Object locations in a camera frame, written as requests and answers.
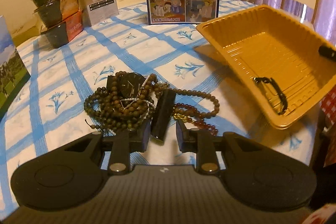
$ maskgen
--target stacked food container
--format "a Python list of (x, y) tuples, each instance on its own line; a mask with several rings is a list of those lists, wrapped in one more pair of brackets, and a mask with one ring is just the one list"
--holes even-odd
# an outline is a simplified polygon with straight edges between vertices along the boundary
[(61, 47), (69, 43), (83, 30), (82, 13), (78, 0), (32, 0), (45, 28), (44, 34), (50, 44)]

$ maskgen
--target tablecloth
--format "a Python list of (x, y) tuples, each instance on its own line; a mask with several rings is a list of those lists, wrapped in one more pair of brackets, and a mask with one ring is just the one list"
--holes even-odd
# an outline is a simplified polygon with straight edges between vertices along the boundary
[[(220, 0), (219, 15), (253, 4)], [(85, 123), (83, 101), (107, 76), (117, 71), (155, 73), (172, 87), (201, 90), (220, 102), (209, 121), (221, 135), (234, 131), (286, 155), (309, 163), (318, 107), (287, 130), (272, 128), (229, 67), (194, 50), (207, 43), (195, 25), (148, 25), (147, 5), (119, 9), (120, 14), (86, 28), (69, 44), (52, 49), (42, 38), (18, 48), (31, 79), (20, 91), (0, 123), (0, 219), (17, 203), (10, 189), (14, 170), (24, 162), (71, 142), (92, 130)], [(198, 97), (177, 96), (176, 102), (212, 111), (213, 104)], [(145, 153), (133, 153), (132, 163), (195, 164), (193, 153), (180, 153), (171, 120), (163, 146), (150, 141)]]

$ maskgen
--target blue sky picture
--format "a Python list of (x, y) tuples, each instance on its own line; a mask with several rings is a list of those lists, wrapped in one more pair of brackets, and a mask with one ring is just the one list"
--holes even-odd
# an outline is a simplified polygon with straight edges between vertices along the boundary
[(5, 18), (1, 16), (0, 17), (0, 65), (8, 61), (14, 51), (15, 51), (15, 46), (13, 44), (11, 35), (9, 34), (7, 30)]

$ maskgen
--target yellow tray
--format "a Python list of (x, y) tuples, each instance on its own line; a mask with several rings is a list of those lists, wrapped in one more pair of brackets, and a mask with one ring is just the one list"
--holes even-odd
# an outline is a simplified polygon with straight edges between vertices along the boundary
[[(256, 6), (199, 24), (196, 29), (218, 50), (251, 91), (269, 122), (285, 129), (336, 85), (336, 62), (319, 55), (322, 36), (279, 10)], [(288, 107), (271, 84), (273, 78)]]

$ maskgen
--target necklace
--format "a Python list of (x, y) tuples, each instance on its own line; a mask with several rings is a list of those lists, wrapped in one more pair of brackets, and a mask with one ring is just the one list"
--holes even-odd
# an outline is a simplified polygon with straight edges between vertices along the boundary
[[(169, 83), (159, 83), (157, 76), (152, 73), (145, 78), (139, 87), (136, 98), (119, 96), (121, 93), (118, 90), (120, 77), (127, 74), (125, 71), (117, 72), (115, 76), (112, 76), (112, 84), (109, 90), (105, 87), (97, 88), (92, 95), (85, 99), (85, 112), (99, 123), (99, 125), (89, 125), (92, 129), (101, 131), (113, 130), (116, 132), (118, 129), (128, 128), (132, 130), (139, 128), (145, 117), (151, 119), (154, 114), (155, 105), (150, 92), (154, 91), (156, 98), (159, 99), (164, 90), (171, 89)], [(212, 135), (217, 135), (218, 130), (216, 127), (207, 124), (204, 119), (210, 119), (217, 115), (219, 112), (218, 100), (206, 92), (172, 90), (179, 95), (197, 96), (210, 100), (214, 104), (214, 110), (211, 112), (200, 112), (192, 105), (177, 103), (174, 106), (172, 117), (175, 120), (181, 119), (183, 122), (192, 123), (199, 129), (207, 129)]]

